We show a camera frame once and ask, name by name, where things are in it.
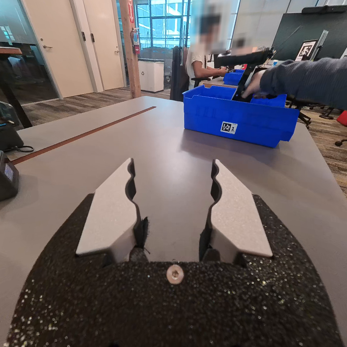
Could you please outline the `black office chair base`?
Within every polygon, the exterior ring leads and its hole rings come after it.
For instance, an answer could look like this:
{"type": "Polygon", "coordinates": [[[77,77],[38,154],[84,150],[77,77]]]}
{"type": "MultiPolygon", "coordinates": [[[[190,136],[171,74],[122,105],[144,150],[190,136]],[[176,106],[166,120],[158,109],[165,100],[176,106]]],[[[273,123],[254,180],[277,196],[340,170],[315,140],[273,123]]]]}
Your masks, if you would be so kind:
{"type": "Polygon", "coordinates": [[[311,118],[304,113],[302,113],[302,108],[307,106],[312,106],[313,102],[306,99],[296,99],[294,96],[287,95],[285,105],[287,108],[291,109],[295,107],[299,111],[298,119],[301,120],[307,129],[310,128],[311,118]]]}

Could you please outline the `cream door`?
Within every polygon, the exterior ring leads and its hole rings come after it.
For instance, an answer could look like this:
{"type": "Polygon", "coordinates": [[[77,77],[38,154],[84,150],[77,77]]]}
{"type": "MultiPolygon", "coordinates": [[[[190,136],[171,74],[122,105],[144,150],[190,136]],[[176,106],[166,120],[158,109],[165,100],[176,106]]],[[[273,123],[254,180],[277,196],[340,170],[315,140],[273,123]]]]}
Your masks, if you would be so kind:
{"type": "Polygon", "coordinates": [[[84,0],[90,37],[104,90],[124,86],[114,1],[84,0]]]}
{"type": "Polygon", "coordinates": [[[62,98],[93,92],[79,31],[68,0],[22,1],[50,76],[62,98]]]}

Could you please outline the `person's right forearm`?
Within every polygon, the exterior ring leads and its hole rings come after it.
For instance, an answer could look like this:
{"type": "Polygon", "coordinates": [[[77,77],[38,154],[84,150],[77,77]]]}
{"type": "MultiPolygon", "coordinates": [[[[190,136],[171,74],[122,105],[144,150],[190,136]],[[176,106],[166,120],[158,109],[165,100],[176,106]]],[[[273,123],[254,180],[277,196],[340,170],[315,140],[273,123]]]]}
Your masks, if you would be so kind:
{"type": "Polygon", "coordinates": [[[287,60],[262,75],[260,90],[346,111],[347,58],[322,58],[316,62],[287,60]]]}

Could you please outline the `black office chair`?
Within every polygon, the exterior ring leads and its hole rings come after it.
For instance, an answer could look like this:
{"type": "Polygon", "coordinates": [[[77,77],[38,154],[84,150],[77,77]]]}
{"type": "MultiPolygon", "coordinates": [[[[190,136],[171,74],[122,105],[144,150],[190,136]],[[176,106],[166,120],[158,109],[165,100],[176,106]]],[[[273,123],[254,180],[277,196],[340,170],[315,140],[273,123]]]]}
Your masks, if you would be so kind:
{"type": "Polygon", "coordinates": [[[193,89],[199,86],[203,81],[211,81],[212,77],[197,78],[193,77],[189,79],[189,89],[193,89]]]}

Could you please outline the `person's right hand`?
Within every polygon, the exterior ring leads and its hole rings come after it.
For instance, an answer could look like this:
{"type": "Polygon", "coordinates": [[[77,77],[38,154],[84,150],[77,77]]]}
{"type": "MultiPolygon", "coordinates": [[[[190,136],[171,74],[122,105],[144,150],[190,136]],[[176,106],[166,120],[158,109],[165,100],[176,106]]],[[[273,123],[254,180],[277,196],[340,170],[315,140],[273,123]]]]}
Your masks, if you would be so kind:
{"type": "Polygon", "coordinates": [[[262,97],[262,92],[261,92],[261,88],[260,88],[260,81],[261,78],[263,76],[263,74],[265,73],[266,70],[260,70],[258,72],[255,72],[252,75],[252,78],[250,80],[250,83],[248,84],[247,88],[245,89],[245,91],[242,92],[241,97],[246,99],[249,96],[260,96],[262,97]]]}

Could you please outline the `red fire extinguisher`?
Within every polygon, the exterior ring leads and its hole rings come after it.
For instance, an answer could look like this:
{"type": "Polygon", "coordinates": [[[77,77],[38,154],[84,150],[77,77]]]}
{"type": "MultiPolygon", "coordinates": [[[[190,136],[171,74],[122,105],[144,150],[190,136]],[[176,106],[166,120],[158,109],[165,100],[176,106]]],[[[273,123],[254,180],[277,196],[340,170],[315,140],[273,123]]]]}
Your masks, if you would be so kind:
{"type": "Polygon", "coordinates": [[[138,28],[132,28],[131,33],[130,33],[130,37],[132,40],[133,52],[134,52],[134,54],[139,55],[141,48],[140,48],[140,37],[138,34],[138,28]]]}

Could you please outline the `small blue bin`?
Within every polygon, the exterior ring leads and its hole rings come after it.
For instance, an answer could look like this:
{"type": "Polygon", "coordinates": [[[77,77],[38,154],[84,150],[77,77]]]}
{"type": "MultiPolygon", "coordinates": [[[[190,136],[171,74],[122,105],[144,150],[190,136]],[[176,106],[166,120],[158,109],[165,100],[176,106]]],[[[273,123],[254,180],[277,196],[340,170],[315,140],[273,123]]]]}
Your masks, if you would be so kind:
{"type": "Polygon", "coordinates": [[[234,69],[230,72],[226,73],[223,82],[225,85],[233,85],[237,86],[244,74],[245,70],[242,69],[234,69]]]}

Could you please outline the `wooden post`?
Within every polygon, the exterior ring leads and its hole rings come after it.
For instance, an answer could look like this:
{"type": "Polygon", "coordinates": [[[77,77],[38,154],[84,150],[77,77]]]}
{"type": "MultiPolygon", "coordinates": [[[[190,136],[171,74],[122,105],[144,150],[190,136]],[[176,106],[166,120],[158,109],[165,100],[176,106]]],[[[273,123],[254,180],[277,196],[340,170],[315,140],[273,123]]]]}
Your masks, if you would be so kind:
{"type": "Polygon", "coordinates": [[[128,68],[129,88],[131,98],[141,97],[140,75],[138,58],[135,50],[134,36],[137,33],[135,27],[134,7],[132,0],[119,0],[121,20],[123,26],[125,55],[128,68]]]}

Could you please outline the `black partition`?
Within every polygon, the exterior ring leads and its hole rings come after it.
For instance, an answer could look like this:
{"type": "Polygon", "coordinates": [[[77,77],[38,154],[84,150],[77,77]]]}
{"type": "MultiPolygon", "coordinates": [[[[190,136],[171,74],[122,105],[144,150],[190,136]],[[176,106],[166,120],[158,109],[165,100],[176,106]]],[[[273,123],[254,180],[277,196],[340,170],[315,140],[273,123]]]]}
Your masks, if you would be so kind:
{"type": "Polygon", "coordinates": [[[186,47],[175,46],[173,48],[170,100],[183,102],[183,93],[189,89],[189,76],[185,68],[187,54],[186,47]]]}

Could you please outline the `blue bin with tag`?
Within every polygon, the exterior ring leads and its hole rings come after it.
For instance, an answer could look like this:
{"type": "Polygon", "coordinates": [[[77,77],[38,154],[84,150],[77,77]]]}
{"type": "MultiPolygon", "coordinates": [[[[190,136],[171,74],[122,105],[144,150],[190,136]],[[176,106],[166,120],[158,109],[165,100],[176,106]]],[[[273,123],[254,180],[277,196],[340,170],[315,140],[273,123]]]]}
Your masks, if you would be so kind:
{"type": "Polygon", "coordinates": [[[275,148],[290,141],[299,110],[286,108],[286,95],[234,101],[235,88],[204,85],[183,93],[184,128],[275,148]]]}

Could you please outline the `black device with screen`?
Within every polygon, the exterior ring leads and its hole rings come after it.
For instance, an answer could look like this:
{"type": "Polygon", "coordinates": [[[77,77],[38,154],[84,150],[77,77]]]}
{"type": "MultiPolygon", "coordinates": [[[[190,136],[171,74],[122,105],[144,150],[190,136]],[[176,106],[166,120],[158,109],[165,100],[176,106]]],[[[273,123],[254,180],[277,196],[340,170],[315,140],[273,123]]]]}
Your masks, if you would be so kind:
{"type": "Polygon", "coordinates": [[[7,155],[0,151],[0,201],[15,197],[18,187],[19,172],[7,155]]]}

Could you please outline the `wooden desk with black legs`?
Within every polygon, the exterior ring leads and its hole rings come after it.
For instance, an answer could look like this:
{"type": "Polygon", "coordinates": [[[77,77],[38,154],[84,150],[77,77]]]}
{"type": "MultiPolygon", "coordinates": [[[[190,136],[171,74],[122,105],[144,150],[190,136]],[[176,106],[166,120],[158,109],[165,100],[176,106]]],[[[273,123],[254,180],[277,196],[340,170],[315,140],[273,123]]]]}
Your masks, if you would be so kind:
{"type": "Polygon", "coordinates": [[[15,82],[12,81],[12,73],[10,72],[8,67],[9,57],[14,57],[15,55],[22,55],[22,51],[17,47],[10,47],[10,46],[1,46],[0,47],[0,61],[1,61],[1,67],[0,67],[0,87],[7,98],[8,103],[14,108],[17,117],[22,124],[24,128],[30,128],[32,127],[32,123],[29,120],[27,114],[25,113],[24,109],[22,108],[19,100],[17,99],[15,93],[12,90],[12,87],[14,86],[15,82]]]}

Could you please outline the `black board panel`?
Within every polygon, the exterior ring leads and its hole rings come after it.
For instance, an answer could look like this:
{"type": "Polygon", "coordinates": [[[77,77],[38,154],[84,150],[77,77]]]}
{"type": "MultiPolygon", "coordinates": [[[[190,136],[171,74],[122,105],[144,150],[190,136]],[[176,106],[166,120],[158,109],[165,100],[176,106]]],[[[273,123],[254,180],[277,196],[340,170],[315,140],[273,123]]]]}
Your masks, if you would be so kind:
{"type": "Polygon", "coordinates": [[[319,40],[314,61],[322,58],[340,59],[346,56],[347,14],[284,14],[271,45],[278,61],[295,60],[306,40],[319,40]]]}

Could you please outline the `white recycling cabinet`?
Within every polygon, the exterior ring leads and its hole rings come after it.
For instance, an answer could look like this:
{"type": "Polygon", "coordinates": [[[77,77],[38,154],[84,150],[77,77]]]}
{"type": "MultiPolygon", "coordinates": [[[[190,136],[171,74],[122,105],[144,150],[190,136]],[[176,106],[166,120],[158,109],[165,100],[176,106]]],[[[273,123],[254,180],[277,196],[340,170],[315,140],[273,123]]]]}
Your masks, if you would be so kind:
{"type": "Polygon", "coordinates": [[[164,60],[138,59],[141,91],[158,93],[164,90],[164,60]]]}

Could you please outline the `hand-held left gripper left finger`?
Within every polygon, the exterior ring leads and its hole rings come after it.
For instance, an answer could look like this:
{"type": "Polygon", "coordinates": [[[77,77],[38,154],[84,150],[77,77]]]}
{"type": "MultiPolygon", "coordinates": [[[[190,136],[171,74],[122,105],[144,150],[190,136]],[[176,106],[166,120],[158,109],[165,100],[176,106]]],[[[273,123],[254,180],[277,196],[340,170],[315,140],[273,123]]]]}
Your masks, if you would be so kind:
{"type": "Polygon", "coordinates": [[[128,158],[94,192],[76,249],[77,256],[107,254],[115,263],[128,262],[144,249],[148,218],[141,218],[136,194],[135,165],[128,158]]]}

